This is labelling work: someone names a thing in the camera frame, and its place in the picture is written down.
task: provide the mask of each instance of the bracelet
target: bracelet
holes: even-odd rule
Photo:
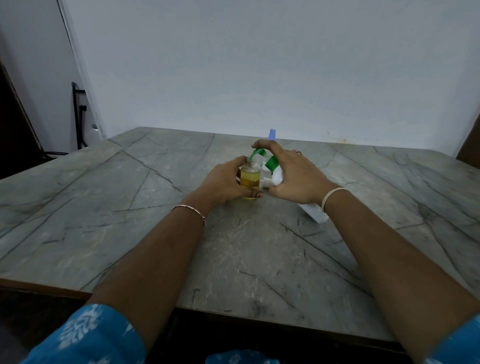
[[[331,190],[329,193],[327,193],[325,195],[324,200],[322,201],[322,211],[323,212],[325,212],[325,202],[327,202],[327,199],[332,195],[333,192],[340,191],[340,190],[348,191],[345,187],[338,187],[338,188],[334,188],[333,190]]]
[[[186,207],[186,208],[189,208],[190,210],[195,211],[195,212],[196,212],[197,214],[199,214],[200,217],[202,218],[202,221],[203,221],[203,223],[204,223],[202,227],[205,227],[205,222],[207,221],[207,219],[206,219],[206,217],[203,216],[202,213],[201,213],[200,211],[198,211],[196,208],[194,208],[194,207],[192,207],[192,206],[188,206],[188,205],[175,205],[174,207],[172,207],[172,208],[170,209],[170,211],[173,210],[174,208],[177,208],[177,207]]]

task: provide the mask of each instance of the marble tabletop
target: marble tabletop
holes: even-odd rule
[[[215,164],[256,139],[136,128],[1,180],[0,278],[92,291]],[[479,170],[430,150],[279,142],[480,298]],[[214,209],[177,306],[394,340],[333,223],[269,194]]]

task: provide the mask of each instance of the blue cap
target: blue cap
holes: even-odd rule
[[[270,129],[270,134],[268,135],[268,140],[275,140],[275,129]]]

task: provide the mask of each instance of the hand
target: hand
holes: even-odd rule
[[[274,140],[260,139],[252,148],[268,149],[278,159],[283,170],[283,182],[271,187],[273,196],[297,204],[322,204],[325,195],[340,187],[330,181],[312,162],[296,150],[285,150]]]
[[[247,162],[247,157],[237,157],[229,162],[217,164],[198,188],[209,194],[215,205],[233,200],[237,197],[262,198],[263,193],[257,189],[241,187],[236,180],[239,167]]]

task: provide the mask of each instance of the person's left hand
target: person's left hand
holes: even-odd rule
[[[247,157],[240,156],[223,164],[217,164],[204,179],[199,190],[211,194],[215,204],[233,200],[237,197],[264,196],[262,191],[241,187],[236,180],[239,167],[247,162]]]

